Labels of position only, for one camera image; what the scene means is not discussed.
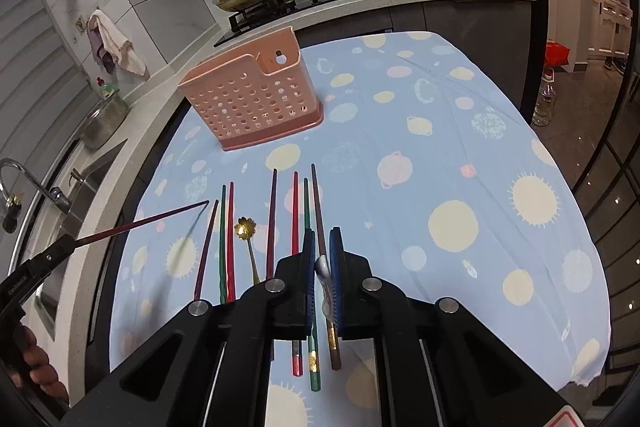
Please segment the left hand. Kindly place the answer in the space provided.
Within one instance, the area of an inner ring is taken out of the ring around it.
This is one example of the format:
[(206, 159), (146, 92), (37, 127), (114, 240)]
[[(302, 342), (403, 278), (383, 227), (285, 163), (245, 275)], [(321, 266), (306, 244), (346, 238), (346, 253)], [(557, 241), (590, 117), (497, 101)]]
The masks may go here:
[(37, 337), (27, 326), (20, 324), (18, 328), (23, 343), (22, 357), (29, 366), (29, 380), (38, 386), (46, 395), (60, 400), (65, 405), (70, 404), (65, 385), (58, 378), (58, 372), (51, 365), (49, 355), (38, 346)]

